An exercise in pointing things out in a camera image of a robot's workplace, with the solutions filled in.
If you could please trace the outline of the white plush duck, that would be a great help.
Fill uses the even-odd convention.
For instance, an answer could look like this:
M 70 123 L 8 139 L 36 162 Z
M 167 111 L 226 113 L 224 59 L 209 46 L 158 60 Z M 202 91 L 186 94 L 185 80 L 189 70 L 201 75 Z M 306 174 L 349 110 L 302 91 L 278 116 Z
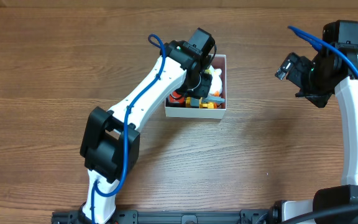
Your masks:
M 205 72 L 212 76 L 211 87 L 208 94 L 211 96 L 220 96 L 223 92 L 223 83 L 221 80 L 222 70 L 210 65 Z

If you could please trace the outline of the yellow toy crane truck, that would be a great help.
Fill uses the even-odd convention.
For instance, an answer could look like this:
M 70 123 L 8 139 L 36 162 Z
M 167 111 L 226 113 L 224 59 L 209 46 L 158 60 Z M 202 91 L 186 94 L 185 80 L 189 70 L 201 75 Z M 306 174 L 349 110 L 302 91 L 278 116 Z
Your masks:
M 187 108 L 201 108 L 201 109 L 217 109 L 221 104 L 226 100 L 219 96 L 208 95 L 206 98 L 192 98 L 187 97 L 185 101 L 185 106 Z

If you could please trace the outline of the red ball toy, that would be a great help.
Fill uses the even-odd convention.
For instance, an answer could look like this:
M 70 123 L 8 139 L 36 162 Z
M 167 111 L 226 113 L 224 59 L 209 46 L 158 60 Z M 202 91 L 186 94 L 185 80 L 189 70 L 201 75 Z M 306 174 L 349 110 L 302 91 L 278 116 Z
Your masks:
M 185 107 L 185 97 L 176 91 L 172 92 L 168 97 L 168 106 Z

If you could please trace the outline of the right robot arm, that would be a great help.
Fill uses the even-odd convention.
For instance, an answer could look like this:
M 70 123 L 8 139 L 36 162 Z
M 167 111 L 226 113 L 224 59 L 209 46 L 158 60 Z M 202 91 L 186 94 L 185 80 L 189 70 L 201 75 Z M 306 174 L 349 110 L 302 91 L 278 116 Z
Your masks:
M 337 99 L 342 122 L 344 164 L 337 187 L 318 190 L 309 200 L 276 202 L 265 223 L 358 223 L 358 22 L 338 20 L 323 27 L 322 37 L 299 28 L 293 32 L 316 51 L 313 59 L 287 55 L 276 77 L 299 89 L 297 97 L 324 108 Z

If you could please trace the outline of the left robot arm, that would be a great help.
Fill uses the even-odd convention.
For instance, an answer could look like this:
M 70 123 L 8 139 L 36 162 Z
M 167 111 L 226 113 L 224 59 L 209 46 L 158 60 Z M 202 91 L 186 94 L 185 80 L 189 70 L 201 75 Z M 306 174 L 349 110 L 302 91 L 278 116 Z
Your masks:
M 216 51 L 212 35 L 198 28 L 189 40 L 163 43 L 155 34 L 148 40 L 160 49 L 150 73 L 122 101 L 88 116 L 80 155 L 88 170 L 88 198 L 80 223 L 107 223 L 116 211 L 115 196 L 137 162 L 140 132 L 170 94 L 206 98 L 212 76 L 206 73 Z

